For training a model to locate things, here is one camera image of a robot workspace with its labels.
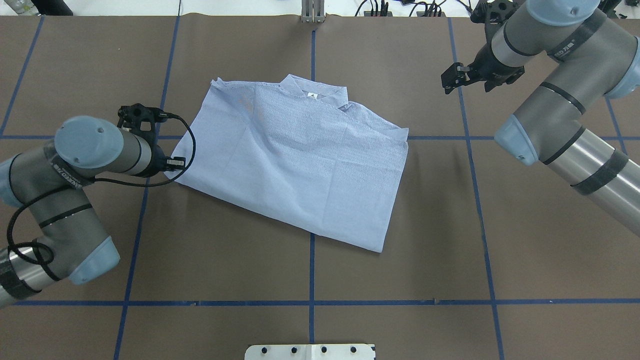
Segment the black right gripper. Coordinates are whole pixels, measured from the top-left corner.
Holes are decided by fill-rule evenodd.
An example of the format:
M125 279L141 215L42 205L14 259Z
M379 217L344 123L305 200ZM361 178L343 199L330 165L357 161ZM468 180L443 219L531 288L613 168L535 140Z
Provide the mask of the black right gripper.
M503 84L513 84L525 73L523 66L512 67L501 63L490 44L482 46L468 65L454 62L441 74L441 85L446 95L459 87L484 82L485 92Z

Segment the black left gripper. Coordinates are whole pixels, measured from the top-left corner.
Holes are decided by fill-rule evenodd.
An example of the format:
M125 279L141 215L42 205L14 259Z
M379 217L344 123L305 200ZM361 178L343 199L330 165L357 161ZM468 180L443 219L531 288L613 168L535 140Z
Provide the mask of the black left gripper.
M138 160L125 174L150 178L158 173L177 172L174 178L179 178L185 173L186 158L167 156L158 146L157 125L173 119L186 126L182 117L157 107L133 104L119 108L117 128L135 136L139 144Z

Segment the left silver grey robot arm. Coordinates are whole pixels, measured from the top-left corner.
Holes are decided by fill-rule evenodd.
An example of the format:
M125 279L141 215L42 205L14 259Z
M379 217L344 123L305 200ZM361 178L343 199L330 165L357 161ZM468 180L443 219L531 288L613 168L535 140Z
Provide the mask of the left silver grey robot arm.
M158 146L156 126L169 119L181 117L142 104L123 105L117 124L74 116L42 146L2 162L1 200L15 209L1 249L2 308L61 280L84 285L119 264L121 256L84 189L125 185L102 173L181 177L195 157L170 157Z

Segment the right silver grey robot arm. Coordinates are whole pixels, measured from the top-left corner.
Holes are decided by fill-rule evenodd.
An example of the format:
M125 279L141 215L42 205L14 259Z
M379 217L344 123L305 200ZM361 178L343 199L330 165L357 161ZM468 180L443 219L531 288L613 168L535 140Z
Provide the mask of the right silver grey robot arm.
M634 234L640 232L639 166L580 124L599 98L639 87L639 38L614 23L598 0L480 0L470 14L486 43L473 62L441 74L446 94L482 82L486 92L513 84L545 53L556 64L494 133L522 164L542 162Z

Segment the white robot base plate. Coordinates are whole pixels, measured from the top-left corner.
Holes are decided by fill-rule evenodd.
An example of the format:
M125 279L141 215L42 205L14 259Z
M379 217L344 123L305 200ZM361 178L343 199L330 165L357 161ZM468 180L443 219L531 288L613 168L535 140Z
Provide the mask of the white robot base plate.
M255 344L244 354L245 360L376 360L374 344Z

